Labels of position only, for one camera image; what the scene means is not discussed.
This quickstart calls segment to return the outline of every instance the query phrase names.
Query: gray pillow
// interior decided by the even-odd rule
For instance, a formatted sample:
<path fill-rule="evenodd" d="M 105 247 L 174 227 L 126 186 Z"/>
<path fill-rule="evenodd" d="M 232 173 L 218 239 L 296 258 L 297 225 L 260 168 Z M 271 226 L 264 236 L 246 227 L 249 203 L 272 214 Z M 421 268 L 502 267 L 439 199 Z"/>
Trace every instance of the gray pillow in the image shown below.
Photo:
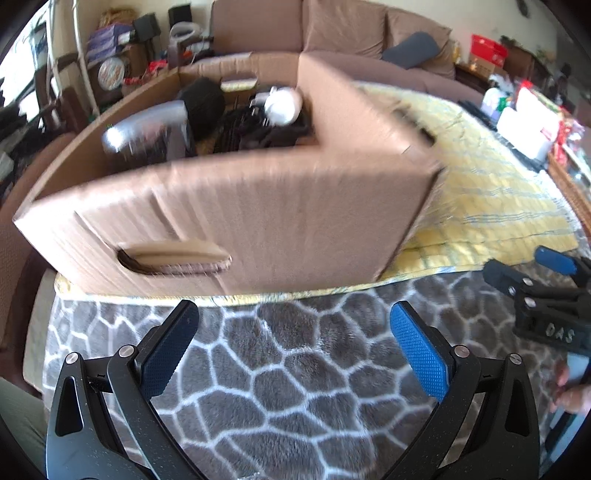
<path fill-rule="evenodd" d="M 436 57 L 440 51 L 431 35 L 427 32 L 415 32 L 395 47 L 386 48 L 382 53 L 382 60 L 408 70 Z"/>

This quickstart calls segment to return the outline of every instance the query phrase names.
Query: yellow blanket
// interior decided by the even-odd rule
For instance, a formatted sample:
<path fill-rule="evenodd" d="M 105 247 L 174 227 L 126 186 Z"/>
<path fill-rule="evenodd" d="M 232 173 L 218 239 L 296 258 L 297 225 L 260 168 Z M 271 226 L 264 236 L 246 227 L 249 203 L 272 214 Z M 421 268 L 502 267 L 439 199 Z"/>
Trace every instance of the yellow blanket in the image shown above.
<path fill-rule="evenodd" d="M 363 84 L 371 95 L 392 96 L 437 137 L 448 176 L 439 221 L 419 229 L 402 253 L 373 284 L 297 293 L 193 297 L 200 306 L 252 304 L 362 290 L 435 273 L 480 270 L 490 258 L 515 265 L 531 261 L 535 247 L 558 251 L 577 247 L 572 227 L 551 196 L 494 136 L 461 107 L 422 93 Z M 62 298 L 92 299 L 58 275 Z M 170 304 L 178 298 L 100 297 L 114 303 Z"/>

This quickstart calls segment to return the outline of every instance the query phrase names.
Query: textured grip pad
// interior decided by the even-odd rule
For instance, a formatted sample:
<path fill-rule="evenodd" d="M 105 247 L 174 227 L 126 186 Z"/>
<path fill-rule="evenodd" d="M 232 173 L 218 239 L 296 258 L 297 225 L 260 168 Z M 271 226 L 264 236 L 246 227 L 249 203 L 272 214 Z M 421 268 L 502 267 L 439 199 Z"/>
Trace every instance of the textured grip pad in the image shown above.
<path fill-rule="evenodd" d="M 425 393 L 442 402 L 449 388 L 447 365 L 429 340 L 427 325 L 405 304 L 396 303 L 390 310 L 390 329 Z"/>
<path fill-rule="evenodd" d="M 146 400 L 161 395 L 199 327 L 199 309 L 183 300 L 159 327 L 157 343 L 142 363 L 141 392 Z"/>
<path fill-rule="evenodd" d="M 536 248 L 535 261 L 563 275 L 575 275 L 577 273 L 577 265 L 572 258 L 551 248 Z"/>

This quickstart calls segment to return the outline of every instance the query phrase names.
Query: sofa cushion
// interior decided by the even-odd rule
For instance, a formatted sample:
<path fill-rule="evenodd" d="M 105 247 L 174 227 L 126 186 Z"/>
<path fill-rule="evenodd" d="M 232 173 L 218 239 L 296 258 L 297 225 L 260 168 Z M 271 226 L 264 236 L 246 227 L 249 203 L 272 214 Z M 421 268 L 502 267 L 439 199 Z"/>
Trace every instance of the sofa cushion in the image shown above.
<path fill-rule="evenodd" d="M 439 48 L 443 48 L 452 32 L 451 28 L 444 27 L 429 18 L 400 8 L 388 8 L 387 17 L 388 34 L 386 44 L 388 47 L 398 45 L 415 32 L 426 32 L 435 39 Z"/>
<path fill-rule="evenodd" d="M 422 63 L 421 68 L 447 79 L 455 80 L 456 68 L 453 64 L 453 40 L 448 40 L 439 55 Z"/>
<path fill-rule="evenodd" d="M 353 80 L 394 85 L 416 92 L 427 91 L 424 81 L 416 74 L 417 69 L 404 70 L 387 61 L 333 51 L 315 51 L 310 55 L 347 74 Z"/>
<path fill-rule="evenodd" d="M 384 5 L 364 0 L 309 0 L 304 51 L 327 50 L 378 59 L 384 49 Z"/>
<path fill-rule="evenodd" d="M 408 70 L 416 78 L 420 79 L 426 86 L 426 92 L 429 95 L 458 102 L 459 100 L 469 100 L 475 105 L 482 103 L 483 95 L 455 80 L 450 80 L 423 69 Z"/>
<path fill-rule="evenodd" d="M 304 33 L 304 43 L 308 38 L 308 24 L 310 23 L 310 0 L 301 3 L 301 30 Z"/>
<path fill-rule="evenodd" d="M 403 69 L 411 69 L 439 55 L 439 47 L 426 32 L 415 32 L 395 47 L 386 48 L 382 60 L 394 63 Z"/>
<path fill-rule="evenodd" d="M 216 0 L 212 5 L 213 49 L 301 52 L 302 0 Z"/>

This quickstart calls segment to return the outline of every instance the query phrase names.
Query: human hand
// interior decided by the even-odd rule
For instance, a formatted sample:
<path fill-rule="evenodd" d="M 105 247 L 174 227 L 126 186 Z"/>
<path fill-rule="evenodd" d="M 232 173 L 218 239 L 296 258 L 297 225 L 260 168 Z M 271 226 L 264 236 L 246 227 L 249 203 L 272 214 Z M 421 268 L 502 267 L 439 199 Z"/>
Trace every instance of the human hand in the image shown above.
<path fill-rule="evenodd" d="M 556 394 L 554 401 L 550 403 L 550 411 L 553 413 L 559 407 L 567 413 L 587 415 L 591 410 L 591 385 L 576 385 L 567 388 L 569 381 L 569 366 L 564 361 L 556 363 Z"/>

